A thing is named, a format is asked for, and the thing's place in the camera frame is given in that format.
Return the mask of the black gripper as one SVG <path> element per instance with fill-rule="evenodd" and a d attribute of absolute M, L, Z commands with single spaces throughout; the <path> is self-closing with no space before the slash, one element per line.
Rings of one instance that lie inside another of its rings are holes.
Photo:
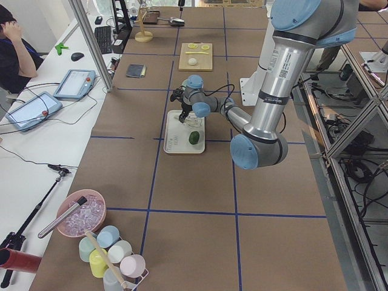
<path fill-rule="evenodd" d="M 186 120 L 186 117 L 188 117 L 189 113 L 192 111 L 192 106 L 183 102 L 181 104 L 181 107 L 182 107 L 182 113 L 179 115 L 178 120 L 181 123 L 184 123 L 184 121 Z"/>

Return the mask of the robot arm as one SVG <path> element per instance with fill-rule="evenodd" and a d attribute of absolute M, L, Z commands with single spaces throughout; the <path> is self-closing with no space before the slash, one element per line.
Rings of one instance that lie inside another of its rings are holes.
<path fill-rule="evenodd" d="M 358 1 L 275 1 L 270 12 L 275 46 L 253 114 L 230 97 L 207 96 L 202 77 L 191 75 L 170 97 L 181 102 L 179 120 L 184 121 L 190 112 L 199 118 L 218 112 L 239 131 L 230 142 L 230 154 L 238 167 L 255 169 L 280 163 L 288 145 L 276 128 L 308 54 L 350 42 L 356 34 L 358 6 Z"/>

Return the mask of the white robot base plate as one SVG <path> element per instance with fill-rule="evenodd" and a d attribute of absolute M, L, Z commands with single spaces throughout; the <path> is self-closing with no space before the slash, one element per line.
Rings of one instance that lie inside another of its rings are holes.
<path fill-rule="evenodd" d="M 259 81 L 256 78 L 241 78 L 239 84 L 243 106 L 255 106 L 261 88 Z"/>

